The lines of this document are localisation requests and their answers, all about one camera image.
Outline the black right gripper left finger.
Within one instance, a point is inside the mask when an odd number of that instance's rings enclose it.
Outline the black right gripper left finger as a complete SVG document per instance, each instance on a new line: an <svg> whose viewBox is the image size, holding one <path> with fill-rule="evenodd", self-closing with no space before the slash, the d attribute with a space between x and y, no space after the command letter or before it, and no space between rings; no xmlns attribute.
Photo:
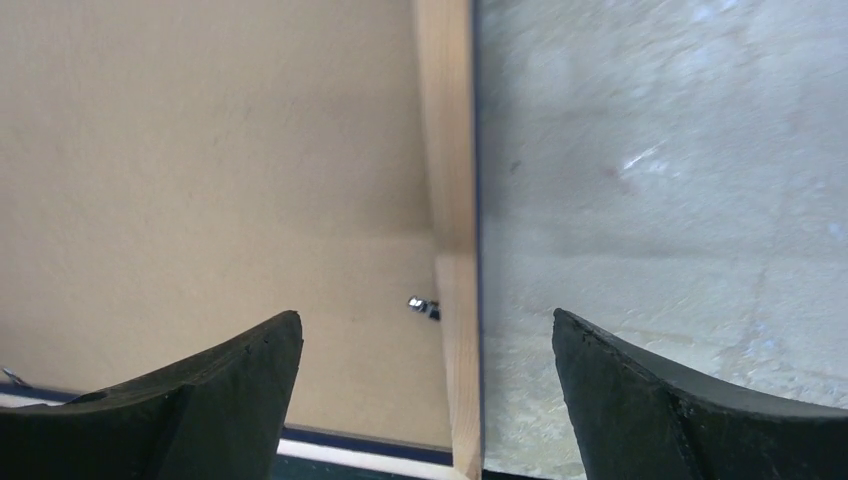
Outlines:
<svg viewBox="0 0 848 480"><path fill-rule="evenodd" d="M303 348L282 312L219 345L56 406L1 411L5 479L267 479Z"/></svg>

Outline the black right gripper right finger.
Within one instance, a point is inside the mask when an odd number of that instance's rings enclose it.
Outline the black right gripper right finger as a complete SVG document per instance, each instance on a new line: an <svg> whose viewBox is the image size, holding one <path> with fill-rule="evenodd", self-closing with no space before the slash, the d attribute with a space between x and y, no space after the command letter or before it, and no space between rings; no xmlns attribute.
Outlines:
<svg viewBox="0 0 848 480"><path fill-rule="evenodd" d="M590 479L843 479L847 413L740 387L553 313L557 374Z"/></svg>

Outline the brown cardboard backing board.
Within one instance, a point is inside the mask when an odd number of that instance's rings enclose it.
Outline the brown cardboard backing board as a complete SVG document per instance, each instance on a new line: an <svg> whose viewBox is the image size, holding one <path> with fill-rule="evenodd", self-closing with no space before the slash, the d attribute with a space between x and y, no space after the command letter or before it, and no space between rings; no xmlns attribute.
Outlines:
<svg viewBox="0 0 848 480"><path fill-rule="evenodd" d="M450 444L408 1L5 1L1 363L93 391L284 311L287 422Z"/></svg>

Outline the blue wooden picture frame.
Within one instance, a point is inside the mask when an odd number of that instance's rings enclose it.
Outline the blue wooden picture frame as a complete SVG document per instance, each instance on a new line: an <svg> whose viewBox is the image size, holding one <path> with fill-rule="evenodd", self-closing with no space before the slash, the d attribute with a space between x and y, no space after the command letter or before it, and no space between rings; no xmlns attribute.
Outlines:
<svg viewBox="0 0 848 480"><path fill-rule="evenodd" d="M433 239L434 296L413 295L408 309L441 330L450 427L446 448L293 427L287 419L277 455L414 476L482 475L477 348L476 192L473 158L472 8L467 1L408 1L416 48L423 156ZM5 407L61 405L89 392L33 385L1 363Z"/></svg>

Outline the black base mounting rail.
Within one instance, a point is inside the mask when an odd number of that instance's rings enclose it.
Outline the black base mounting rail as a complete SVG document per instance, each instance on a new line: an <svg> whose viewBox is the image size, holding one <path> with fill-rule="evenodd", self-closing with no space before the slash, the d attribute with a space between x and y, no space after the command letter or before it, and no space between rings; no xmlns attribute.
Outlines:
<svg viewBox="0 0 848 480"><path fill-rule="evenodd" d="M278 455L271 470L273 480L413 480L414 476L380 472L326 462Z"/></svg>

